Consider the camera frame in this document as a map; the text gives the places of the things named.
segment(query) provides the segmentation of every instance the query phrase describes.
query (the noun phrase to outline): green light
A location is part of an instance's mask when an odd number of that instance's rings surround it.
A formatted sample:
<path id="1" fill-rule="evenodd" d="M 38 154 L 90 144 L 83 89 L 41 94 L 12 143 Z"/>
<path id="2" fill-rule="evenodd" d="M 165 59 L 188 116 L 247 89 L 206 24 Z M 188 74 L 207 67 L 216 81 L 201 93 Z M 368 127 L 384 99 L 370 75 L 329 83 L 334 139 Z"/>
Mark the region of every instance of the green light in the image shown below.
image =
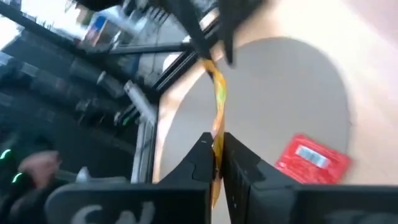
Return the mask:
<path id="1" fill-rule="evenodd" d="M 124 119 L 124 121 L 123 121 L 123 126 L 125 126 L 128 122 L 129 122 L 129 120 L 130 120 L 130 117 L 128 117 L 128 118 L 126 118 L 126 119 Z"/>
<path id="2" fill-rule="evenodd" d="M 8 152 L 11 152 L 11 149 L 7 149 L 4 152 L 2 152 L 0 159 L 4 159 L 6 157 L 6 155 L 8 154 Z"/>
<path id="3" fill-rule="evenodd" d="M 18 180 L 18 177 L 22 175 L 22 173 L 18 173 L 17 175 L 15 175 L 15 177 L 12 180 L 12 183 L 15 183 Z"/>

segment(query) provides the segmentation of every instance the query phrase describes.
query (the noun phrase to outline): beige countertop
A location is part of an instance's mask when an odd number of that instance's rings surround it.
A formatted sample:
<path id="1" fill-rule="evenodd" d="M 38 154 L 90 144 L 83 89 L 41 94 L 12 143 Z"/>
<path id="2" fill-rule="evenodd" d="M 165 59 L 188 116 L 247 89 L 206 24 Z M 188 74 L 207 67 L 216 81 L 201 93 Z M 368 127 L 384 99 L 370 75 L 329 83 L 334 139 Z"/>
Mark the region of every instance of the beige countertop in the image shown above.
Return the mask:
<path id="1" fill-rule="evenodd" d="M 237 47 L 268 37 L 301 40 L 322 51 L 337 67 L 348 92 L 353 124 L 348 154 L 354 162 L 345 184 L 398 183 L 398 173 L 394 172 L 398 169 L 398 139 L 394 137 L 398 133 L 398 42 L 395 24 L 389 24 L 393 16 L 387 10 L 392 7 L 389 4 L 395 3 L 279 0 L 264 5 L 236 34 Z M 219 45 L 213 54 L 222 57 Z M 169 56 L 165 67 L 175 58 Z M 163 95 L 154 181 L 163 176 L 161 163 L 168 162 L 162 161 L 162 154 L 167 153 L 163 146 L 173 118 L 203 72 L 197 63 Z"/>

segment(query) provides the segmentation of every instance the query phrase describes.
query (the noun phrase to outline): red packet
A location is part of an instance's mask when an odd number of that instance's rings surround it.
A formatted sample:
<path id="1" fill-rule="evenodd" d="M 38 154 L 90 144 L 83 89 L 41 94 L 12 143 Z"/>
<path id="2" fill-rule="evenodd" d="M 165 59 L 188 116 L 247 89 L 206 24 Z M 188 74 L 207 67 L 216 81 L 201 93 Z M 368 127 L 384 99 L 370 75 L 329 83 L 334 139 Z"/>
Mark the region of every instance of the red packet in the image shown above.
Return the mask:
<path id="1" fill-rule="evenodd" d="M 298 134 L 275 167 L 302 184 L 337 184 L 350 164 L 348 156 Z"/>

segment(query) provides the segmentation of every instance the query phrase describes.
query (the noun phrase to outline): hand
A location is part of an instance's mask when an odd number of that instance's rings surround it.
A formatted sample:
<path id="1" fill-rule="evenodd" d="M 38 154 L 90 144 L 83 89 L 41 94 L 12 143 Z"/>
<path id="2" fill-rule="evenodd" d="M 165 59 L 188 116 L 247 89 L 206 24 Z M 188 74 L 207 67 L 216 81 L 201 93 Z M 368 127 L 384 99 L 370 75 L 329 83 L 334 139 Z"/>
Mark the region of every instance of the hand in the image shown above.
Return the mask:
<path id="1" fill-rule="evenodd" d="M 36 188 L 42 189 L 50 183 L 60 164 L 57 151 L 43 151 L 25 158 L 18 170 L 28 173 L 33 178 Z"/>

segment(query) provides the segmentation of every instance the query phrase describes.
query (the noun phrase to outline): yellow plastic strap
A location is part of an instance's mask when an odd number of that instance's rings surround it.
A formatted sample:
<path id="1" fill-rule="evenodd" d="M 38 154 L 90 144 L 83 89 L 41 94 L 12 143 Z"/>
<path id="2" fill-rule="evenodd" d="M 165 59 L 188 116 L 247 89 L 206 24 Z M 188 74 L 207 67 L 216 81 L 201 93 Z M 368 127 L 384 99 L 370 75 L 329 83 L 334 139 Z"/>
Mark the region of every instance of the yellow plastic strap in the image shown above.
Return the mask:
<path id="1" fill-rule="evenodd" d="M 213 182 L 211 201 L 211 205 L 212 207 L 214 207 L 216 205 L 221 190 L 220 168 L 224 148 L 224 106 L 226 100 L 226 83 L 223 74 L 221 74 L 220 71 L 216 68 L 214 62 L 212 62 L 211 60 L 204 60 L 203 64 L 205 66 L 205 69 L 213 74 L 214 91 L 217 102 L 217 115 L 211 129 L 211 133 L 214 139 L 213 150 L 216 156 L 216 177 Z"/>

